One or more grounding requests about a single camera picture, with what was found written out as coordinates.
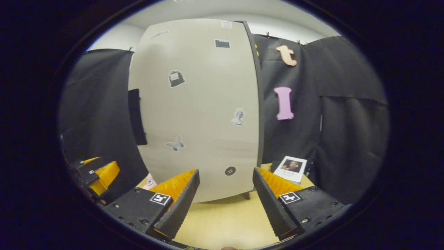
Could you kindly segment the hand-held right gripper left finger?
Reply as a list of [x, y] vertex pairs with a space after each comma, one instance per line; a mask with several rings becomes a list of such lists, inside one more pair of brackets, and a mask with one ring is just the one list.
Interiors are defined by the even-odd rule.
[[187, 216], [199, 184], [199, 171], [191, 169], [149, 190], [135, 187], [105, 205], [104, 210], [138, 232], [171, 242]]

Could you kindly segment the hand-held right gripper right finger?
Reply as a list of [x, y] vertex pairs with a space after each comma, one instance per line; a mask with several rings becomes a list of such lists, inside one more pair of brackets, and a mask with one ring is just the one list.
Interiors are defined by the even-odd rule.
[[279, 240], [309, 234], [346, 210], [346, 205], [317, 186], [303, 188], [261, 168], [253, 184]]

